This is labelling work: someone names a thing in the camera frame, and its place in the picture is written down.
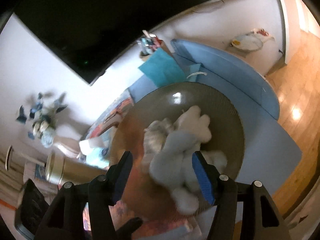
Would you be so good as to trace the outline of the light blue plush elephant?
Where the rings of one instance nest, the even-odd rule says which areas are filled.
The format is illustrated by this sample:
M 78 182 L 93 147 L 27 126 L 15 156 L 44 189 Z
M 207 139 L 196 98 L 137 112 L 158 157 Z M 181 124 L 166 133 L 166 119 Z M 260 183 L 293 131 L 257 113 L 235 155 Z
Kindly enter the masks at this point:
M 184 130 L 171 132 L 149 166 L 150 177 L 169 191 L 177 211 L 185 216 L 196 213 L 200 205 L 200 186 L 192 165 L 193 153 L 200 148 L 193 134 Z

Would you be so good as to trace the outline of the white plush toy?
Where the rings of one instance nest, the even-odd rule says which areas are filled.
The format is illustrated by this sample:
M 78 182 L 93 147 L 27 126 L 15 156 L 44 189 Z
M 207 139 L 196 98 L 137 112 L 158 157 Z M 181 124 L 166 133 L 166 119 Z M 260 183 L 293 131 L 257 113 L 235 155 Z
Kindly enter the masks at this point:
M 197 139 L 197 144 L 201 145 L 208 143 L 212 138 L 209 124 L 210 117 L 206 114 L 201 115 L 200 107 L 194 105 L 179 116 L 174 122 L 174 128 L 193 134 Z

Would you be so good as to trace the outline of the white books stack upright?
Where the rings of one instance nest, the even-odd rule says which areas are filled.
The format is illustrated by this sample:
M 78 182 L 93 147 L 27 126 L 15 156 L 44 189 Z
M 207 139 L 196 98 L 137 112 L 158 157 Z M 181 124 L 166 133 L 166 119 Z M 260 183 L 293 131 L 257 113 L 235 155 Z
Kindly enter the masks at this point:
M 23 182 L 25 183 L 28 179 L 47 182 L 46 168 L 31 161 L 26 161 L 24 165 Z

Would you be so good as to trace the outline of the blue tissue box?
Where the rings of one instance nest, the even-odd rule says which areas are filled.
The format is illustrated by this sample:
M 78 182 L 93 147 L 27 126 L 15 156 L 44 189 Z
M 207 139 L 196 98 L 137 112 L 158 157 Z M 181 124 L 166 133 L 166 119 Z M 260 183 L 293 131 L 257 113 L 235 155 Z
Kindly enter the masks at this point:
M 109 167 L 111 142 L 111 138 L 102 136 L 80 141 L 80 150 L 86 157 L 86 164 L 102 169 Z

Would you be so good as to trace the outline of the floral woven table cloth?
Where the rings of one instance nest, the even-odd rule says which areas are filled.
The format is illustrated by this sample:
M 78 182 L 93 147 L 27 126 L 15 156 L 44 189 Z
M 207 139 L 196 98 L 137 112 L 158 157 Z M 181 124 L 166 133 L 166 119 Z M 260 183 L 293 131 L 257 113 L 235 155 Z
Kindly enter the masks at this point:
M 93 239 L 131 239 L 143 218 L 160 222 L 179 220 L 169 192 L 142 174 L 138 167 L 143 156 L 144 128 L 168 107 L 161 102 L 165 88 L 144 96 L 128 112 L 118 126 L 111 145 L 111 163 L 105 175 L 88 184 L 88 208 Z M 110 206 L 124 200 L 138 218 L 131 219 L 123 229 L 116 230 Z

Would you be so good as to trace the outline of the blue white artificial flower bouquet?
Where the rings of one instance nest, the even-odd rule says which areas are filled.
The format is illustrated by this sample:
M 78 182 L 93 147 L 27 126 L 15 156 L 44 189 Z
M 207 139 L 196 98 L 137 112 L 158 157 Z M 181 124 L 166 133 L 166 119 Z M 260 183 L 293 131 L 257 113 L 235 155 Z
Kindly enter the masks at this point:
M 53 95 L 50 93 L 39 92 L 33 99 L 29 111 L 26 111 L 21 105 L 15 119 L 20 124 L 30 124 L 28 138 L 31 140 L 39 139 L 45 148 L 50 148 L 54 144 L 57 128 L 56 116 L 68 107 L 65 103 L 65 92 L 53 101 L 50 100 L 52 97 Z

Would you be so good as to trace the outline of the white plastic bag on floor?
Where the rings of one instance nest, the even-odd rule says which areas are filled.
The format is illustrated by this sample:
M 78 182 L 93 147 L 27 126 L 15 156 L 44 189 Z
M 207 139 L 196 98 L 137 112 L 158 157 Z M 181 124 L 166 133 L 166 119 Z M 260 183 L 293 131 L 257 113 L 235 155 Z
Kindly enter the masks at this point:
M 275 41 L 275 38 L 263 28 L 254 28 L 244 35 L 233 38 L 230 46 L 239 51 L 253 52 L 261 50 L 269 40 Z

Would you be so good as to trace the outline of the teal paper bag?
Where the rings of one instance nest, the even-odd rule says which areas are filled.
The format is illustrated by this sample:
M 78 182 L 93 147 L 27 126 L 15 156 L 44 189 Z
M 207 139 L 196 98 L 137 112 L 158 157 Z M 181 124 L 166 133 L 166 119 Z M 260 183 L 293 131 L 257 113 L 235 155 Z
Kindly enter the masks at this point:
M 139 67 L 139 70 L 148 77 L 157 88 L 186 81 L 184 71 L 175 59 L 162 48 L 158 48 L 147 61 Z

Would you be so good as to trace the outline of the pen holder cup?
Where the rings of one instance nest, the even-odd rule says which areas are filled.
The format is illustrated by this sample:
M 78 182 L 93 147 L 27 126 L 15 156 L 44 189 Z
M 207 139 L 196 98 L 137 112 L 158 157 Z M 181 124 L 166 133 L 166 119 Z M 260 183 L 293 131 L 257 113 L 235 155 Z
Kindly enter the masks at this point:
M 145 62 L 158 48 L 164 46 L 163 40 L 147 30 L 143 30 L 143 37 L 136 42 L 140 48 L 139 57 L 143 62 Z

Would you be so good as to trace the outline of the black wall television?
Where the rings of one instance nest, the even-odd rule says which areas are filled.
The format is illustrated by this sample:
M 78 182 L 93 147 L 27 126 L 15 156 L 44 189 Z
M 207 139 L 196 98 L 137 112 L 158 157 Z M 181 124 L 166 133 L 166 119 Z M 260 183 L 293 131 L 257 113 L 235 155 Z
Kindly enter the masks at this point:
M 58 58 L 93 84 L 142 35 L 211 0 L 1 0 Z

